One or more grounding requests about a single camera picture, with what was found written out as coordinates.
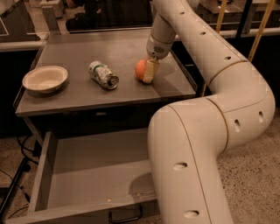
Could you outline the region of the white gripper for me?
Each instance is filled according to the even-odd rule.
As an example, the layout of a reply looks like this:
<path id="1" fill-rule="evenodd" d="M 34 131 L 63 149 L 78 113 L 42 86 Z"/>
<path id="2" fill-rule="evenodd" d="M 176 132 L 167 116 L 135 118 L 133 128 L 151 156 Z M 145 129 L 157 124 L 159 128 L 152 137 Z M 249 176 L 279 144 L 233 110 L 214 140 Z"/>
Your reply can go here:
<path id="1" fill-rule="evenodd" d="M 146 51 L 149 57 L 145 63 L 143 73 L 143 83 L 150 84 L 157 73 L 160 63 L 158 60 L 164 59 L 171 50 L 173 36 L 155 38 L 152 34 L 149 36 Z"/>

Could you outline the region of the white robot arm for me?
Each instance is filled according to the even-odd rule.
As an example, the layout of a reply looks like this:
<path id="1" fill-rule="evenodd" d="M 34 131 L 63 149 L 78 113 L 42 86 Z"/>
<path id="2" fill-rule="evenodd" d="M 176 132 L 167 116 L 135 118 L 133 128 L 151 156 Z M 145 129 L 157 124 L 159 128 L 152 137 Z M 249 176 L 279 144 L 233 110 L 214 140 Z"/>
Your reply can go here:
<path id="1" fill-rule="evenodd" d="M 179 38 L 211 94 L 159 109 L 148 153 L 162 224 L 234 224 L 218 155 L 259 137 L 275 98 L 254 66 L 195 12 L 199 0 L 154 0 L 147 52 L 157 62 Z"/>

